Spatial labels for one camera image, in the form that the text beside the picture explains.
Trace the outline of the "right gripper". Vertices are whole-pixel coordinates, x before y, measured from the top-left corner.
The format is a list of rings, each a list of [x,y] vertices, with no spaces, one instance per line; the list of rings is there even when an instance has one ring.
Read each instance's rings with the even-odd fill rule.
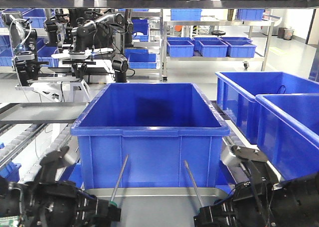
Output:
[[[260,150],[232,145],[232,167],[238,167],[246,180],[235,185],[233,193],[215,204],[199,209],[193,217],[195,227],[269,227],[273,185],[279,179]]]

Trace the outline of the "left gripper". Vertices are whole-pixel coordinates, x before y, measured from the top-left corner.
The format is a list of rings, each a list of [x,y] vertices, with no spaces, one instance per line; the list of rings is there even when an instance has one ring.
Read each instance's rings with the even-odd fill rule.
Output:
[[[98,227],[100,222],[120,222],[121,208],[113,201],[98,199],[72,182],[57,181],[56,172],[67,166],[69,147],[47,153],[33,181],[25,183],[27,227]]]

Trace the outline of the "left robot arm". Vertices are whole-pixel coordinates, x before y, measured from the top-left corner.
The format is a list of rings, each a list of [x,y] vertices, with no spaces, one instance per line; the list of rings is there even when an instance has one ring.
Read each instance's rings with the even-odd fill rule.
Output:
[[[109,227],[120,221],[121,209],[114,202],[55,179],[57,170],[67,166],[68,152],[65,146],[45,155],[33,181],[0,179],[2,227]]]

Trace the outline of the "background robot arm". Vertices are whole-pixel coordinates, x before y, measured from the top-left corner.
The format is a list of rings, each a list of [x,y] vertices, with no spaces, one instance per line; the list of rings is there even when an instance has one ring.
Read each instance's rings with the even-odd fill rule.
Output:
[[[94,56],[103,55],[103,48],[111,48],[108,58],[112,71],[105,72],[113,76],[116,83],[126,83],[129,62],[124,55],[124,47],[132,43],[133,29],[129,10],[125,15],[109,12],[95,20],[84,20],[71,29],[69,57],[62,63],[70,65],[72,76],[83,79],[88,75],[88,66],[96,64]]]

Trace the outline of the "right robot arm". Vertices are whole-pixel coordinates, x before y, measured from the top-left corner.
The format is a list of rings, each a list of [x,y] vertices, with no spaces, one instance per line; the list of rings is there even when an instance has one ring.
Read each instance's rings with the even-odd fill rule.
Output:
[[[201,207],[196,227],[317,227],[319,225],[319,174],[279,182],[256,149],[233,145],[231,152],[248,180],[234,193]]]

